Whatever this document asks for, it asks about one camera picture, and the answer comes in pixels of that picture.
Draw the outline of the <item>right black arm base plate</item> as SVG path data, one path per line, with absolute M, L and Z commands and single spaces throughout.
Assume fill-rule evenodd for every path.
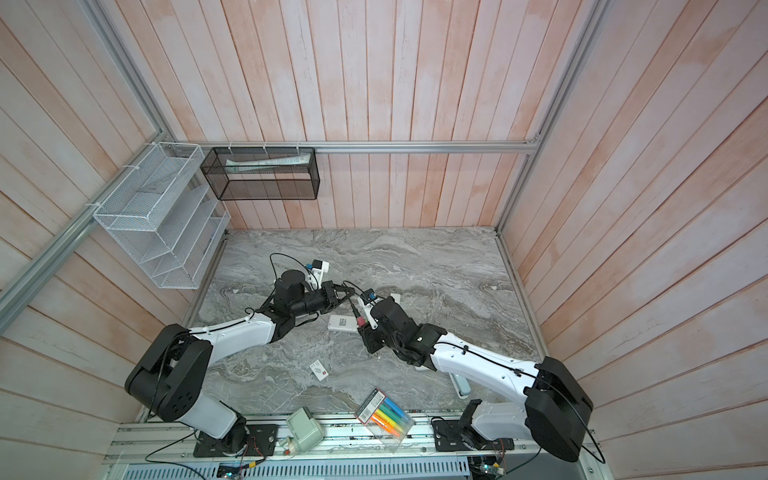
M 446 420 L 437 416 L 430 419 L 430 425 L 433 430 L 434 446 L 438 452 L 471 450 L 502 452 L 514 449 L 513 439 L 484 439 L 471 427 L 464 425 L 461 420 Z

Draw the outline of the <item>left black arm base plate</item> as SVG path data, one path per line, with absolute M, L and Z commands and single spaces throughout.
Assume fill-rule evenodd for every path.
M 274 454 L 277 433 L 277 424 L 235 424 L 233 430 L 222 439 L 200 433 L 193 457 L 234 457 L 243 454 L 269 457 Z

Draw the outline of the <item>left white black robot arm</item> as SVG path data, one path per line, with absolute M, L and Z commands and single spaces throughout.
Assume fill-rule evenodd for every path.
M 209 366 L 255 346 L 282 339 L 299 325 L 327 314 L 355 294 L 353 287 L 324 281 L 314 289 L 306 274 L 288 270 L 264 303 L 240 319 L 191 330 L 164 327 L 128 375 L 126 392 L 165 422 L 180 422 L 234 456 L 248 439 L 244 416 L 202 392 Z

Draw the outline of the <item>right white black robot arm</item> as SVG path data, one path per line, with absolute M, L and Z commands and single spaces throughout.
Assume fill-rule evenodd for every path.
M 358 331 L 369 352 L 388 347 L 417 369 L 453 374 L 505 398 L 465 409 L 468 441 L 533 440 L 560 460 L 579 459 L 594 405 L 561 361 L 517 360 L 478 347 L 437 325 L 416 323 L 391 296 L 355 296 L 352 305 L 362 315 Z

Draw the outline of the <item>red handled screwdriver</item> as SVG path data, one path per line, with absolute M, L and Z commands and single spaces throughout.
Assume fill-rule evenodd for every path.
M 351 298 L 349 300 L 349 304 L 353 312 L 353 315 L 355 317 L 357 327 L 358 328 L 364 327 L 367 324 L 367 320 L 365 319 L 363 313 L 358 308 L 356 300 L 354 298 Z

